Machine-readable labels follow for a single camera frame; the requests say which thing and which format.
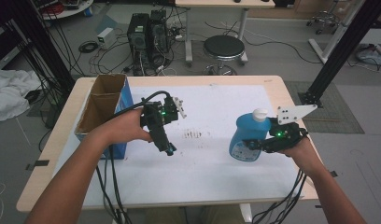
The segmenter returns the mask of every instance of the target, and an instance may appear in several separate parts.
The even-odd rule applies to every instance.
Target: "computer tower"
[[[133,72],[135,76],[144,76],[146,68],[152,62],[153,42],[148,34],[148,13],[135,13],[127,30],[130,50],[133,57]]]
[[[169,50],[166,21],[166,10],[152,10],[150,12],[149,33],[155,46],[155,52],[167,53]]]

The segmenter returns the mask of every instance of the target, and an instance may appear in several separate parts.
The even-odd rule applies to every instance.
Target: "blue spray bottle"
[[[237,121],[237,130],[229,147],[229,154],[239,161],[255,161],[260,150],[250,150],[243,144],[245,139],[265,139],[272,124],[266,118],[267,109],[256,109],[253,113],[240,116]]]

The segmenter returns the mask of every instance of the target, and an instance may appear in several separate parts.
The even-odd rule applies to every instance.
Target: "person's right hand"
[[[152,142],[149,133],[140,126],[141,114],[142,108],[130,110],[100,125],[88,135],[102,138],[107,145],[126,143],[135,139]]]
[[[310,143],[310,139],[307,137],[304,137],[295,147],[284,149],[280,153],[292,157],[298,167],[310,177],[325,170],[324,165]]]

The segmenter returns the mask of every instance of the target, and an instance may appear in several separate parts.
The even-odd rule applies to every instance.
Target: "black stool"
[[[244,44],[230,35],[214,35],[206,39],[205,54],[218,60],[218,65],[212,64],[205,68],[208,75],[237,75],[236,71],[223,62],[240,58],[244,54]]]

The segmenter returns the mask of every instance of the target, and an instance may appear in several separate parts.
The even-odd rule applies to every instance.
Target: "white spray nozzle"
[[[267,109],[258,108],[252,112],[252,118],[257,122],[265,121],[267,117]]]

